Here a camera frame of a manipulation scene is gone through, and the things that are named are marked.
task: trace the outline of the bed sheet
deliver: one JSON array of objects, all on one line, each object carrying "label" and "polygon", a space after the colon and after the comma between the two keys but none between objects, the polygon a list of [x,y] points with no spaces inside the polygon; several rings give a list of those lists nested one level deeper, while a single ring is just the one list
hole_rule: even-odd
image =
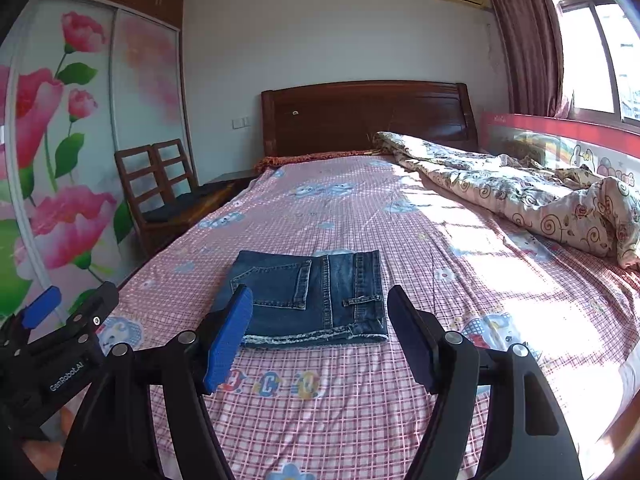
[{"label": "bed sheet", "polygon": [[[477,345],[529,345],[588,477],[593,443],[638,389],[638,274],[536,238],[391,160],[267,170],[124,286],[101,344],[148,348],[197,326],[239,250],[378,249],[385,294],[402,285],[416,307]],[[435,397],[414,382],[390,324],[389,332],[384,344],[241,349],[205,400],[236,478],[401,479]],[[479,392],[460,478],[478,462],[488,399]],[[176,475],[158,387],[152,407],[165,473]]]}]

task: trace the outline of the maroon curtain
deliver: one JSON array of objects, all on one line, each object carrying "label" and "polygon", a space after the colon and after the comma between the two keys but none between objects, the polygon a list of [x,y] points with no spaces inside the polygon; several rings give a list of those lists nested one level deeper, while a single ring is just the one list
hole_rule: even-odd
[{"label": "maroon curtain", "polygon": [[564,56],[553,0],[491,0],[507,58],[511,113],[566,117]]}]

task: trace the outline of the wooden headboard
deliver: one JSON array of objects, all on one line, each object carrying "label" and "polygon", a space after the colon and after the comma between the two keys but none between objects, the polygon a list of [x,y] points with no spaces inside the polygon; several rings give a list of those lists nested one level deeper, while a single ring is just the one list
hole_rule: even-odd
[{"label": "wooden headboard", "polygon": [[478,150],[462,83],[349,81],[262,92],[267,156],[366,150],[380,131]]}]

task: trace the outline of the denim shorts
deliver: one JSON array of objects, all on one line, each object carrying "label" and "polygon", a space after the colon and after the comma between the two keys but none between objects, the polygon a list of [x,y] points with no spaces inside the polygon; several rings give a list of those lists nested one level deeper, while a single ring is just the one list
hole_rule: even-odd
[{"label": "denim shorts", "polygon": [[387,339],[380,253],[287,256],[240,251],[211,310],[240,284],[254,294],[242,342],[261,348]]}]

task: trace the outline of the wardrobe door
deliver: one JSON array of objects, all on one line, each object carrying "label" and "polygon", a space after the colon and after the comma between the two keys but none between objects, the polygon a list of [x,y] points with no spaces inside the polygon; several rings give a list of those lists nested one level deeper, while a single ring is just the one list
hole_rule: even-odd
[{"label": "wardrobe door", "polygon": [[118,246],[132,224],[113,160],[113,17],[111,7],[86,1],[38,0],[18,65],[15,140],[24,208],[67,311],[137,264]]},{"label": "wardrobe door", "polygon": [[[177,31],[120,10],[114,26],[111,70],[118,149],[180,139],[187,150],[180,101]],[[161,153],[164,159],[178,156],[175,149],[165,150]],[[131,157],[126,164],[131,172],[148,166],[148,160]],[[181,164],[166,170],[169,179],[184,172]],[[154,186],[152,175],[132,183],[136,195]],[[186,180],[174,185],[176,196],[189,190]],[[161,203],[156,195],[143,203],[141,209],[152,209]]]},{"label": "wardrobe door", "polygon": [[[4,143],[4,126],[10,116],[10,113],[5,113],[7,96],[11,106],[11,94],[14,93],[9,88],[9,74],[19,42],[17,29],[20,26],[21,23],[14,26],[4,42],[0,44],[0,324],[4,318],[30,304],[44,291],[35,276],[33,265],[24,249],[24,242],[20,235],[9,189]],[[55,324],[57,318],[53,317],[52,320]],[[47,326],[50,324],[49,321],[51,319],[47,319]]]}]

